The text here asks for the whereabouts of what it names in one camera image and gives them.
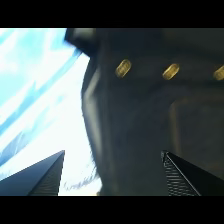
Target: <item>brass rivet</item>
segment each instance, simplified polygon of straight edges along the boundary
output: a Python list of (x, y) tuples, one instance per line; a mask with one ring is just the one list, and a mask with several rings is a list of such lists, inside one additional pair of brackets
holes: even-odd
[(131, 69), (131, 62), (127, 59), (124, 59), (120, 63), (120, 65), (116, 68), (116, 75), (119, 78), (123, 78), (130, 69)]
[(224, 66), (214, 72), (214, 78), (218, 81), (224, 79)]
[(163, 73), (163, 78), (166, 80), (170, 80), (177, 74), (179, 70), (180, 70), (180, 66), (178, 64), (172, 64)]

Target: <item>metal stud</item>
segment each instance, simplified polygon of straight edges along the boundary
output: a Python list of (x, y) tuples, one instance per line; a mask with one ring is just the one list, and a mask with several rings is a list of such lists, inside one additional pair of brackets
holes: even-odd
[(179, 70), (180, 66), (178, 64), (172, 64), (163, 73), (163, 78), (166, 80), (170, 80), (177, 74)]
[(131, 62), (127, 59), (124, 59), (120, 63), (120, 65), (116, 68), (116, 75), (119, 78), (123, 78), (130, 69), (131, 69)]
[(218, 81), (224, 79), (224, 66), (214, 72), (214, 78)]

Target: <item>gold button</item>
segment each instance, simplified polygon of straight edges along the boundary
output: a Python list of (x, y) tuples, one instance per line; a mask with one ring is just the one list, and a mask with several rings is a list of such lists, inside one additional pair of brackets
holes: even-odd
[(163, 73), (163, 78), (166, 80), (170, 80), (177, 74), (179, 70), (180, 70), (180, 66), (178, 64), (172, 64)]
[(120, 65), (116, 68), (116, 75), (119, 78), (123, 78), (130, 69), (131, 69), (131, 62), (127, 59), (124, 59), (120, 63)]
[(214, 72), (214, 77), (219, 81), (224, 79), (224, 66)]

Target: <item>dark fabric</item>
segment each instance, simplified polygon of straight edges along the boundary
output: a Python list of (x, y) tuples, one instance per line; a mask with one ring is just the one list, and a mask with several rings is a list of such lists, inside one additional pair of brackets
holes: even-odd
[[(214, 71), (222, 65), (221, 60), (211, 56), (211, 53), (201, 54), (200, 49), (191, 51), (181, 48), (181, 45), (173, 45), (165, 39), (163, 32), (155, 28), (98, 29), (100, 50), (93, 67), (94, 71), (97, 68), (100, 78), (93, 101), (96, 102), (100, 118), (100, 159), (93, 133), (88, 130), (88, 124), (93, 120), (91, 116), (86, 116), (85, 106), (83, 113), (99, 174), (104, 186), (113, 195), (168, 195), (160, 159), (162, 150), (178, 154), (181, 148), (184, 159), (201, 168), (205, 168), (203, 164), (206, 164), (207, 171), (213, 166), (208, 163), (216, 164), (218, 161), (220, 165), (224, 162), (220, 154), (224, 126), (219, 123), (223, 119), (223, 103), (222, 100), (217, 102), (218, 107), (210, 103), (210, 99), (223, 96), (223, 82), (213, 78)], [(115, 70), (124, 59), (130, 60), (132, 67), (120, 79)], [(180, 72), (173, 79), (164, 80), (162, 73), (172, 63), (180, 65)], [(94, 71), (89, 69), (86, 76), (91, 77)], [(84, 92), (88, 80), (90, 78), (84, 80)], [(197, 99), (199, 109), (188, 103), (186, 108), (176, 108), (179, 100), (192, 98)], [(204, 109), (200, 102), (204, 102), (204, 99), (208, 99), (205, 103), (212, 109), (202, 116)], [(188, 132), (186, 125), (194, 130), (192, 134), (182, 135), (183, 131)], [(200, 136), (202, 130), (209, 130), (204, 133), (207, 141)], [(219, 133), (219, 140), (213, 138), (215, 133)], [(206, 158), (198, 156), (203, 153)], [(211, 158), (210, 154), (213, 155), (212, 162), (207, 159)], [(221, 177), (223, 171), (220, 171), (219, 165), (217, 170), (213, 168), (212, 173)]]

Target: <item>yellow button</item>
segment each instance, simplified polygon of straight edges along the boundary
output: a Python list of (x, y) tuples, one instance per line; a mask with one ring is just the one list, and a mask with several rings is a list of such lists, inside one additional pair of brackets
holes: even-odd
[(163, 78), (166, 80), (170, 80), (177, 74), (179, 70), (180, 66), (178, 64), (172, 64), (163, 73)]
[(214, 72), (214, 77), (219, 81), (224, 79), (224, 66)]
[(119, 78), (123, 78), (130, 69), (131, 69), (131, 62), (127, 59), (124, 59), (120, 63), (120, 65), (116, 68), (116, 75)]

